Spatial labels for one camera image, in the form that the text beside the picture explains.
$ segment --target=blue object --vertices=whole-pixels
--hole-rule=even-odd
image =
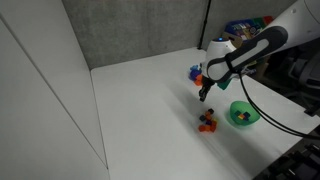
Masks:
[[[227,23],[224,31],[237,36],[237,31],[242,30],[243,26],[248,27],[248,25],[254,27],[256,23],[252,19],[231,21]]]
[[[191,66],[191,67],[190,67],[190,70],[191,70],[191,71],[192,71],[192,70],[198,70],[198,68],[199,68],[198,65],[194,65],[194,66]]]
[[[206,121],[206,125],[211,126],[212,125],[212,121]]]
[[[201,74],[201,71],[200,71],[200,70],[192,70],[192,71],[190,72],[190,79],[191,79],[192,81],[195,81],[196,78],[197,78],[197,76],[200,75],[200,74]]]

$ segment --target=blue block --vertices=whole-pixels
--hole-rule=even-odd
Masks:
[[[191,70],[191,71],[192,71],[192,70],[198,70],[198,67],[199,67],[198,65],[193,65],[193,66],[190,67],[190,70]]]
[[[190,72],[190,79],[193,80],[193,81],[195,81],[196,78],[197,78],[197,76],[200,75],[200,74],[201,74],[201,71],[199,71],[199,70],[192,70],[192,71]]]
[[[207,121],[207,122],[206,122],[206,125],[211,126],[211,125],[212,125],[212,121]]]

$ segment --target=black cable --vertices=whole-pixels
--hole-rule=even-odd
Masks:
[[[202,27],[202,31],[201,31],[201,35],[200,35],[199,44],[198,44],[198,49],[199,50],[202,49],[201,46],[202,46],[204,32],[206,31],[206,26],[207,26],[207,20],[208,20],[208,15],[209,15],[209,11],[210,11],[211,1],[212,0],[209,0],[209,2],[208,2],[206,16],[205,16],[204,21],[203,21],[203,27]]]
[[[243,83],[243,79],[242,79],[242,75],[241,73],[238,73],[239,74],[239,78],[240,78],[240,82],[241,82],[241,86],[242,86],[242,89],[245,93],[245,96],[247,98],[247,100],[249,101],[250,105],[258,112],[258,114],[264,119],[266,120],[269,124],[271,124],[272,126],[280,129],[281,131],[284,131],[286,133],[289,133],[291,135],[294,135],[294,136],[299,136],[299,137],[303,137],[303,138],[307,138],[307,139],[315,139],[315,140],[320,140],[320,137],[319,136],[312,136],[312,135],[309,135],[309,134],[304,134],[302,132],[299,132],[299,131],[296,131],[296,130],[293,130],[283,124],[281,124],[280,122],[278,122],[277,120],[273,119],[272,117],[270,117],[267,113],[265,113],[264,111],[262,111],[253,101],[252,99],[250,98],[245,86],[244,86],[244,83]]]

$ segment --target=black cable bundle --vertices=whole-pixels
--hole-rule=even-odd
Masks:
[[[253,107],[253,109],[255,109],[257,111],[257,113],[264,119],[266,120],[269,124],[271,124],[272,126],[280,129],[281,131],[284,131],[286,133],[289,133],[291,135],[294,135],[294,136],[299,136],[299,137],[303,137],[303,138],[307,138],[307,139],[314,139],[314,140],[320,140],[320,137],[319,136],[312,136],[312,135],[309,135],[309,134],[304,134],[302,132],[299,132],[299,131],[296,131],[294,129],[291,129],[283,124],[281,124],[280,122],[278,122],[277,120],[273,119],[272,117],[270,117],[267,113],[265,113],[264,111],[262,111],[253,101],[252,99],[250,98],[245,86],[244,86],[244,83],[243,83],[243,80],[242,80],[242,74],[240,72],[238,72],[239,74],[239,77],[240,77],[240,82],[241,82],[241,86],[242,86],[242,89],[243,89],[243,92],[248,100],[248,102],[250,103],[250,105]]]

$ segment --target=white wall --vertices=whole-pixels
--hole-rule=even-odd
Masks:
[[[0,39],[0,179],[109,179],[2,21]]]
[[[0,13],[106,163],[90,72],[61,0],[0,0]]]

